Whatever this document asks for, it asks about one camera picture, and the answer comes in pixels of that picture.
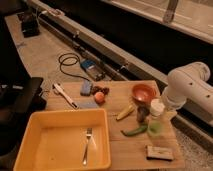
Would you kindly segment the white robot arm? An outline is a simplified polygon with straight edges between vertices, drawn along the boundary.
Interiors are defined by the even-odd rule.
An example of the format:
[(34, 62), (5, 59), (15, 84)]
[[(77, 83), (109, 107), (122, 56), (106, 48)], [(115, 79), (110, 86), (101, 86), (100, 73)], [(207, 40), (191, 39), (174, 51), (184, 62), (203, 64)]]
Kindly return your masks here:
[(213, 86), (207, 83), (210, 69), (203, 62), (193, 62), (175, 68), (167, 75), (167, 86), (161, 99), (167, 109), (181, 109), (187, 100), (193, 101), (201, 109), (201, 116), (213, 127)]

